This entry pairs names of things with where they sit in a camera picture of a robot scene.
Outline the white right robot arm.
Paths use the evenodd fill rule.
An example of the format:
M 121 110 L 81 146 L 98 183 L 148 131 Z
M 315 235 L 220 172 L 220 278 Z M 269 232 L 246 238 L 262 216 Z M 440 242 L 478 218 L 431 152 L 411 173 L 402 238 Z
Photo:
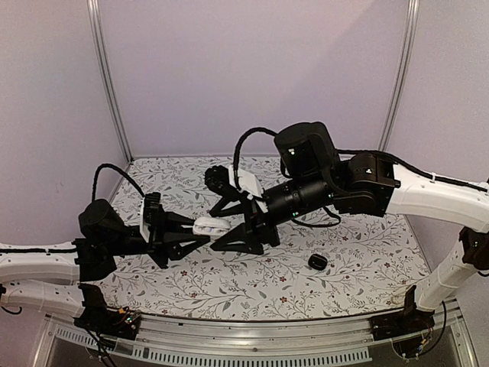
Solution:
M 211 216 L 243 215 L 244 222 L 213 249 L 259 255 L 279 244 L 277 226 L 318 209 L 329 215 L 424 216 L 462 227 L 450 254 L 409 289 L 395 317 L 411 333 L 467 279 L 488 267 L 488 186 L 427 173 L 382 151 L 339 150 L 321 122 L 300 122 L 273 133 L 286 181 L 262 190 L 253 174 L 231 167 L 206 171 L 206 186 L 220 196 Z

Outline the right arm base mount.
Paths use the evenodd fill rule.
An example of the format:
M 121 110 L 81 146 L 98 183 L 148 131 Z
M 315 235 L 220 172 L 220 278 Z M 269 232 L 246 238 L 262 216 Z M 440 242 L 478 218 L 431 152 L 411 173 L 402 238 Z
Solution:
M 422 310 L 416 301 L 416 285 L 404 295 L 403 307 L 393 313 L 377 315 L 368 319 L 375 341 L 406 336 L 427 331 L 427 336 L 416 336 L 393 343 L 394 352 L 404 359 L 420 357 L 426 347 L 432 328 L 435 326 L 434 310 Z

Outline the white earbud charging case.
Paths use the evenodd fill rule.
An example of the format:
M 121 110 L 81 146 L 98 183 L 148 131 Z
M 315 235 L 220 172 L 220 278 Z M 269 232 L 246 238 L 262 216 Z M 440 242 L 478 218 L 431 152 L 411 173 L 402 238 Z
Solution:
M 193 233 L 195 235 L 221 236 L 229 232 L 231 224 L 229 221 L 220 218 L 202 216 L 193 223 Z

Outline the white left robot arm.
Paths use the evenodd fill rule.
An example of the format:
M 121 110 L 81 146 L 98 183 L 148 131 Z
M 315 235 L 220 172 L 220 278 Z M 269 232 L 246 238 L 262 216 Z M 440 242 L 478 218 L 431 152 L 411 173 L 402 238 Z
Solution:
M 117 258 L 147 255 L 158 268 L 211 241 L 193 219 L 143 200 L 140 222 L 125 224 L 107 200 L 95 200 L 79 215 L 81 238 L 56 245 L 1 245 L 1 306 L 82 318 L 108 331 L 126 313 L 108 308 L 97 281 L 118 266 Z

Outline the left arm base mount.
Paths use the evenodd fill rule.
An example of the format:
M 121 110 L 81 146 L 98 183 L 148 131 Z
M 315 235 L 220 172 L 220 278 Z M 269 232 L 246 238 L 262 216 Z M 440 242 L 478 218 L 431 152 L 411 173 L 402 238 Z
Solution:
M 129 307 L 110 309 L 101 290 L 92 284 L 80 284 L 83 311 L 74 317 L 74 325 L 93 333 L 117 338 L 136 340 L 140 325 L 141 312 Z

